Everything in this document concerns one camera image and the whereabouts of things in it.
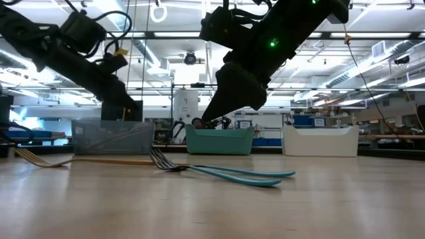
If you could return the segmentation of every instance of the metal fork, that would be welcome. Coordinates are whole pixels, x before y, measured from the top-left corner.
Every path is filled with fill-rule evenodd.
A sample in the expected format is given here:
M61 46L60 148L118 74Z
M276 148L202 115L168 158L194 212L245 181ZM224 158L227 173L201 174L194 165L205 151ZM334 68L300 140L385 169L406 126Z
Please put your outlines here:
M149 156L152 161L155 163L158 169L166 170L166 171L183 171L186 169L192 169L198 172L210 174L222 179L226 179L235 183L242 183L245 185L259 186L259 187L271 187L278 183L281 183L281 179L268 179L268 180L257 180L257 179L245 179L242 177L237 177L233 175L227 175L224 173L219 173L216 171L211 171L208 169L216 169L221 171L229 171L233 173L242 173L245 175L253 175L259 177L289 177L295 174L294 171L288 172L277 172L277 173L263 173L263 172L254 172L254 171L246 171L240 169L231 169L226 167L217 167L217 166L208 166L208 165L187 165L187 166L178 166L174 164L171 160L167 159L164 154L158 149L151 149Z

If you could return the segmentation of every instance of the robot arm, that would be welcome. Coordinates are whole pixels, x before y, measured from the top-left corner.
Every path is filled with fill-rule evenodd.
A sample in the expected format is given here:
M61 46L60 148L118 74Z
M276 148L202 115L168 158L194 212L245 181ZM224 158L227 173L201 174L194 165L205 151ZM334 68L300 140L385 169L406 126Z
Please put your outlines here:
M271 6L269 0L253 2ZM224 0L223 7L207 13L199 37L232 51L216 73L218 90L203 120L211 121L245 106L259 110L266 103L271 75L296 55L297 47L325 19L346 23L348 4L349 0L278 0L263 17L229 10L228 0ZM249 20L255 22L251 29L242 26Z
M0 34L19 54L30 58L37 71L50 67L87 89L101 101L137 109L137 104L127 95L125 84L112 74L128 64L121 54L112 55L105 51L103 59L95 62L87 60L95 55L100 43L106 39L107 31L96 21L106 14L125 13L112 11L91 19L84 10L75 11L63 26L58 27L34 23L7 7L18 2L20 0L0 1ZM115 43L117 50L120 38L108 44L107 48Z

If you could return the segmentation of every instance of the white plastic bin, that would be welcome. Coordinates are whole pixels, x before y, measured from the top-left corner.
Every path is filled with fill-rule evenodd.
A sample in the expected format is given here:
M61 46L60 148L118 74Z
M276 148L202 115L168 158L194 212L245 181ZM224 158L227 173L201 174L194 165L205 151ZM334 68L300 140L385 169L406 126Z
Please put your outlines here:
M296 129L284 126L282 153L289 156L356 157L359 126L342 129Z

